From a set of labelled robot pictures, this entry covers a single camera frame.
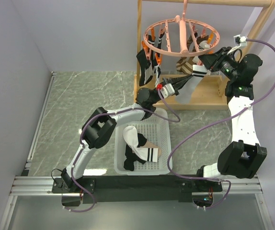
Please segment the white sock with black stripes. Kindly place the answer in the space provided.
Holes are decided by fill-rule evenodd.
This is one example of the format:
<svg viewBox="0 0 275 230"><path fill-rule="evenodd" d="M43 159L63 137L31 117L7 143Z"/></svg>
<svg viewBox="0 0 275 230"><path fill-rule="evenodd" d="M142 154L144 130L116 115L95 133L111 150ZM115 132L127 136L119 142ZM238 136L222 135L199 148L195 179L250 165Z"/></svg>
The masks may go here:
<svg viewBox="0 0 275 230"><path fill-rule="evenodd" d="M202 65L193 65L193 72L186 84L179 90L176 101L180 104L189 104L197 85L207 74L208 70Z"/></svg>

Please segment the pink round clip hanger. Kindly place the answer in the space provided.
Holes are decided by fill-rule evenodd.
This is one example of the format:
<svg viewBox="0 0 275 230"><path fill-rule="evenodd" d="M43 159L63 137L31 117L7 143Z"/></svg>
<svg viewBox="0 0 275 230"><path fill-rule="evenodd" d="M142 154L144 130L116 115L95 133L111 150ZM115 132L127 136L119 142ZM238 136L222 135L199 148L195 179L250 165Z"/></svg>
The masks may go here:
<svg viewBox="0 0 275 230"><path fill-rule="evenodd" d="M143 37L138 40L140 44L137 50L143 50L148 61L155 59L158 64L161 64L163 55L182 58L212 53L219 44L219 32L207 23L188 19L186 12L189 1L181 0L180 3L183 4L181 15L151 24L145 30ZM178 25L179 29L180 51L178 52L173 51L171 46L169 25L173 23ZM199 28L202 29L201 37L208 37L205 48L200 48L197 43L198 36L195 33Z"/></svg>

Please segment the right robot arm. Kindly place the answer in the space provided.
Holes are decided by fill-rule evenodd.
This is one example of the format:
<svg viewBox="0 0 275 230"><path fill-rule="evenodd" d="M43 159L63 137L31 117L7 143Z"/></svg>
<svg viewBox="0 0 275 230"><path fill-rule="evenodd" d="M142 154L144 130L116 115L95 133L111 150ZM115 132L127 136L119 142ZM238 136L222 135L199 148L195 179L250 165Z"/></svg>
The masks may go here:
<svg viewBox="0 0 275 230"><path fill-rule="evenodd" d="M225 96L232 116L231 143L220 153L216 163L204 165L197 171L195 187L205 191L211 186L210 178L253 178L267 156L267 149L260 145L256 135L252 107L252 81L263 61L255 54L246 54L241 61L236 61L230 47L200 55L199 59L207 70L221 71L229 79Z"/></svg>

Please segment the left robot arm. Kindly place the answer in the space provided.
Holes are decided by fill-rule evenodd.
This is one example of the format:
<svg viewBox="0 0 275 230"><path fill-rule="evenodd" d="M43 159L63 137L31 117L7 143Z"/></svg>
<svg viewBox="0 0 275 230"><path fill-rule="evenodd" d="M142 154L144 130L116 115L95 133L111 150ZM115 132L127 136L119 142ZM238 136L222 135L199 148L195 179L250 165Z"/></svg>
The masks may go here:
<svg viewBox="0 0 275 230"><path fill-rule="evenodd" d="M170 122L180 122L179 118L174 121L155 113L154 104L178 95L179 90L192 77L190 74L177 78L164 78L154 89L142 87L138 90L136 102L132 106L117 110L98 107L82 126L79 148L71 163L61 172L63 187L70 193L76 192L81 187L79 179L83 176L87 164L96 150L108 143L116 127L142 121L152 115Z"/></svg>

